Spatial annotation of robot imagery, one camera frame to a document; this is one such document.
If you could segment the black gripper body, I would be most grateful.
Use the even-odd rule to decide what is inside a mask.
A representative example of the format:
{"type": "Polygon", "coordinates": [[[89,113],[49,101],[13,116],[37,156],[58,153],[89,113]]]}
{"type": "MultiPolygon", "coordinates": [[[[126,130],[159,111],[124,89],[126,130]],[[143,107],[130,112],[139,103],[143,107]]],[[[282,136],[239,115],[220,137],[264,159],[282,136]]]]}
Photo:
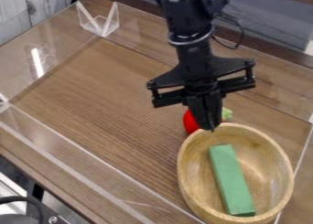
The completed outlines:
{"type": "Polygon", "coordinates": [[[207,41],[175,45],[175,49],[176,66],[147,82],[155,108],[185,104],[187,91],[205,94],[217,89],[224,97],[227,93],[255,87],[252,59],[215,56],[207,41]]]}

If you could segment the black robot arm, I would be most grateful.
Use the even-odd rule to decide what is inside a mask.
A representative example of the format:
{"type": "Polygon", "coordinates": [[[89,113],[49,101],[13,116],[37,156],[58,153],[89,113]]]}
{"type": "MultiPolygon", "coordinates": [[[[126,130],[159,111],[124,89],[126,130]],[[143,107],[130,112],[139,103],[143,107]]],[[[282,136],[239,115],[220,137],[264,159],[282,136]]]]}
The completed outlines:
{"type": "Polygon", "coordinates": [[[228,0],[155,0],[167,23],[167,41],[176,49],[177,64],[147,82],[152,105],[188,107],[197,127],[212,131],[221,122],[221,99],[255,86],[255,61],[212,54],[212,20],[228,0]]]}

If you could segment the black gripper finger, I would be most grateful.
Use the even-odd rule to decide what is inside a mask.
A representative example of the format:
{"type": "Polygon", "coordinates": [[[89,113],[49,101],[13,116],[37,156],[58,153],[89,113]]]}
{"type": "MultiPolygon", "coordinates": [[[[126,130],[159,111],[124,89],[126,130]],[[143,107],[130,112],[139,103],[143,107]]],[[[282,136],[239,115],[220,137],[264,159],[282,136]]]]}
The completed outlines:
{"type": "Polygon", "coordinates": [[[203,130],[212,131],[213,124],[211,121],[209,110],[205,105],[205,97],[195,95],[188,96],[187,106],[197,127],[203,130]]]}
{"type": "Polygon", "coordinates": [[[207,96],[208,108],[208,128],[213,132],[215,128],[220,125],[221,119],[221,96],[220,91],[212,91],[207,96]]]}

